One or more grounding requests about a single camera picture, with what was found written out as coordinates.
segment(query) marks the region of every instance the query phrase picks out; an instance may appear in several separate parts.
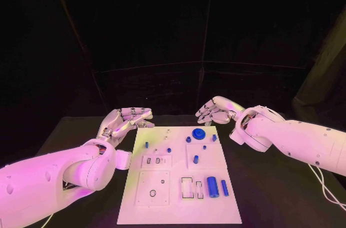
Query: white cable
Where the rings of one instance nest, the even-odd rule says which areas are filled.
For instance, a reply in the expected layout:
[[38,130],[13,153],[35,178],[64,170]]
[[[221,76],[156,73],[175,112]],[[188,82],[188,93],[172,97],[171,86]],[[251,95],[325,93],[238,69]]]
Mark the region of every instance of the white cable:
[[[320,179],[320,177],[319,177],[319,175],[318,175],[318,173],[316,173],[316,170],[313,169],[312,165],[310,165],[310,164],[307,164],[307,165],[309,165],[309,167],[310,167],[310,169],[312,169],[312,171],[313,171],[313,173],[315,173],[315,175],[316,175],[316,177],[318,177],[318,179],[319,179],[319,182],[320,182],[320,184],[322,184],[322,192],[323,192],[323,195],[325,195],[326,199],[328,199],[332,203],[338,204],[338,205],[341,206],[341,208],[346,211],[346,208],[345,208],[346,204],[344,204],[344,203],[339,202],[338,198],[335,197],[333,193],[331,192],[329,188],[328,188],[326,185],[325,185],[325,176],[323,176],[322,169],[320,169],[319,167],[316,167],[318,170],[319,170],[319,173],[320,173],[320,177],[322,177],[322,179]],[[335,199],[336,201],[333,201],[333,200],[329,199],[329,197],[328,197],[328,195],[326,195],[326,191],[329,192],[331,196],[333,197],[333,199]]]
[[49,222],[49,220],[51,220],[51,218],[52,218],[54,214],[49,216],[49,218],[48,218],[47,222],[45,222],[45,224],[44,224],[44,226],[42,226],[41,228],[44,228],[44,227],[47,226],[47,224],[48,224],[48,222]]

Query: white board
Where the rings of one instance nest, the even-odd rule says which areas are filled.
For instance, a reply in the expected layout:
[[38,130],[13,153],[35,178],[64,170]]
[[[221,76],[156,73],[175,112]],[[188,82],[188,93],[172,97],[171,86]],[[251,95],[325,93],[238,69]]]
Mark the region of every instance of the white board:
[[[202,140],[192,136],[196,128],[202,128],[207,133]],[[209,197],[208,177],[217,178],[218,198]],[[224,194],[222,180],[230,196]],[[241,223],[215,126],[140,128],[117,224]]]

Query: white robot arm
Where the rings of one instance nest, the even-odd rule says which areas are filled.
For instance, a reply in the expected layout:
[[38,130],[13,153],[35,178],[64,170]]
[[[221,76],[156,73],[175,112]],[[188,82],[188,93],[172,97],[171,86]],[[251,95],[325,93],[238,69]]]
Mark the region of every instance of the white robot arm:
[[127,132],[152,128],[150,108],[116,109],[97,138],[81,147],[38,156],[0,169],[0,228],[19,228],[100,191],[116,169],[129,169],[132,152],[116,150]]
[[264,106],[244,109],[234,101],[217,96],[199,111],[198,123],[227,124],[235,120],[230,138],[260,152],[271,145],[292,158],[346,176],[346,133],[297,120],[286,120]]

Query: small blue part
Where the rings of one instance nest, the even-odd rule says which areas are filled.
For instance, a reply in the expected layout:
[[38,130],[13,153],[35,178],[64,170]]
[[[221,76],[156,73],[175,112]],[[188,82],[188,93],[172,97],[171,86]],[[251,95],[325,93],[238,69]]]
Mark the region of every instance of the small blue part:
[[195,157],[194,157],[194,163],[195,163],[195,164],[199,163],[199,156],[198,156],[198,155],[195,155]]
[[222,189],[224,189],[225,197],[228,197],[228,196],[230,196],[230,190],[228,190],[228,186],[227,186],[227,181],[222,180],[222,181],[221,181],[221,184],[222,184]]
[[207,178],[208,183],[208,191],[209,191],[209,197],[217,198],[220,197],[220,189],[218,189],[218,183],[217,178],[214,176]]
[[196,128],[194,131],[192,131],[192,136],[196,140],[202,140],[205,139],[207,137],[207,132],[201,129],[201,128]]

